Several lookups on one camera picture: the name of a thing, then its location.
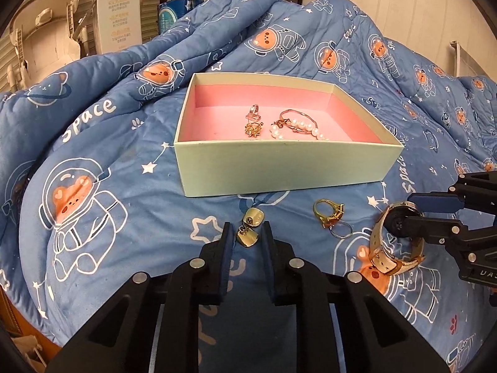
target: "blue blanket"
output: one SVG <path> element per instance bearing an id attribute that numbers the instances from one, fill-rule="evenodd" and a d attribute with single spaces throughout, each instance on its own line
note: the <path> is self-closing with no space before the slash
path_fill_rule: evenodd
<path id="1" fill-rule="evenodd" d="M 335 83 L 404 151 L 383 182 L 187 198 L 172 145 L 185 86 L 200 71 Z M 488 289 L 459 280 L 442 246 L 427 245 L 415 270 L 384 276 L 368 261 L 368 241 L 389 203 L 444 191 L 458 173 L 494 169 L 496 92 L 490 79 L 455 79 L 384 37 L 349 0 L 209 0 L 151 42 L 81 59 L 4 95 L 0 284 L 63 345 L 133 273 L 171 272 L 218 239 L 224 222 L 257 206 L 297 256 L 328 273 L 360 270 L 459 371 L 496 319 Z M 357 158 L 356 166 L 369 164 Z M 350 239 L 317 222 L 312 203 L 323 197 L 345 204 Z M 470 228 L 493 221 L 466 210 L 450 217 Z M 407 240 L 388 236 L 387 246 L 409 255 Z M 226 302 L 200 308 L 201 371 L 295 369 L 294 309 L 272 306 L 264 281 L 259 249 L 237 245 Z M 246 346 L 254 340 L 257 349 Z"/>

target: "paw print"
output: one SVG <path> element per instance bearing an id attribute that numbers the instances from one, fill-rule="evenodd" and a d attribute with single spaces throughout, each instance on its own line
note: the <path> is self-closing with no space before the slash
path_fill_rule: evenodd
<path id="1" fill-rule="evenodd" d="M 143 125 L 143 121 L 141 121 L 140 119 L 136 118 L 136 119 L 133 119 L 131 121 L 131 130 L 136 130 L 138 129 L 141 125 Z"/>
<path id="2" fill-rule="evenodd" d="M 450 335 L 454 335 L 457 330 L 457 314 L 450 319 L 450 322 L 451 322 Z"/>

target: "jewelry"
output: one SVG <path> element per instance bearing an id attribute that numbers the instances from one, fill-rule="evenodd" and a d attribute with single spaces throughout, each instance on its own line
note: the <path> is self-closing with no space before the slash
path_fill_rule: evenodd
<path id="1" fill-rule="evenodd" d="M 257 105 L 257 104 L 252 105 L 250 107 L 250 110 L 246 114 L 245 119 L 248 119 L 249 121 L 252 121 L 252 122 L 260 121 L 259 105 Z"/>
<path id="2" fill-rule="evenodd" d="M 251 207 L 247 210 L 242 219 L 242 225 L 238 228 L 238 242 L 246 248 L 253 246 L 258 241 L 259 234 L 252 228 L 258 227 L 263 220 L 264 212 L 262 210 L 257 209 L 257 207 Z"/>
<path id="3" fill-rule="evenodd" d="M 245 134 L 248 135 L 249 137 L 257 137 L 260 135 L 260 131 L 262 130 L 262 127 L 264 126 L 264 123 L 260 122 L 252 122 L 252 123 L 247 123 L 245 125 Z"/>
<path id="4" fill-rule="evenodd" d="M 389 205 L 382 213 L 380 220 L 375 224 L 371 237 L 369 239 L 369 260 L 373 266 L 386 276 L 399 275 L 408 270 L 411 270 L 423 262 L 424 240 L 423 238 L 411 238 L 413 248 L 411 252 L 411 260 L 400 260 L 385 248 L 383 244 L 383 225 L 387 215 L 394 210 L 400 210 L 413 214 L 415 216 L 423 216 L 417 209 L 416 204 L 412 202 L 395 202 Z"/>
<path id="5" fill-rule="evenodd" d="M 330 216 L 326 216 L 326 215 L 320 213 L 317 210 L 317 205 L 319 203 L 326 203 L 327 205 L 330 205 L 331 208 L 333 209 L 333 214 L 331 214 Z M 322 226 L 324 228 L 329 228 L 330 233 L 332 235 L 334 235 L 336 238 L 339 238 L 341 240 L 345 240 L 345 239 L 352 236 L 354 229 L 352 228 L 352 226 L 350 224 L 348 224 L 346 221 L 341 219 L 342 216 L 344 215 L 344 204 L 343 203 L 335 203 L 329 199 L 319 199 L 316 202 L 314 202 L 314 205 L 312 206 L 312 211 L 314 212 L 314 215 L 318 218 L 318 220 L 321 221 Z M 344 224 L 345 226 L 347 226 L 347 229 L 350 230 L 344 236 L 341 236 L 333 231 L 333 228 L 339 223 Z"/>
<path id="6" fill-rule="evenodd" d="M 295 112 L 309 119 L 312 123 L 306 123 L 304 121 L 298 121 L 297 119 L 285 118 L 288 112 Z M 304 133 L 306 135 L 313 135 L 317 140 L 328 140 L 324 134 L 319 131 L 317 127 L 317 122 L 304 112 L 297 111 L 295 109 L 287 109 L 280 113 L 280 118 L 271 124 L 271 136 L 275 139 L 284 139 L 283 135 L 279 131 L 283 126 L 286 126 L 296 133 Z"/>

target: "open box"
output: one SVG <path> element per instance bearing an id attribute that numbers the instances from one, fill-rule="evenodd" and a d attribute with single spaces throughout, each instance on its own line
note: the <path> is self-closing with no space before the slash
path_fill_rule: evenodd
<path id="1" fill-rule="evenodd" d="M 257 138 L 245 118 L 259 105 Z M 286 109 L 308 114 L 328 140 L 270 125 Z M 287 117 L 306 121 L 295 113 Z M 382 180 L 403 145 L 334 84 L 259 73 L 197 73 L 175 137 L 185 196 L 217 196 L 348 185 Z"/>

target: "blue package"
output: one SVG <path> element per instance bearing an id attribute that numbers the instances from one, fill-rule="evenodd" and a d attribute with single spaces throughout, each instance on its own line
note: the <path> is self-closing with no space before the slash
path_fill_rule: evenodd
<path id="1" fill-rule="evenodd" d="M 163 34 L 178 18 L 198 7 L 204 1 L 206 0 L 172 0 L 159 4 L 157 8 L 159 34 Z"/>

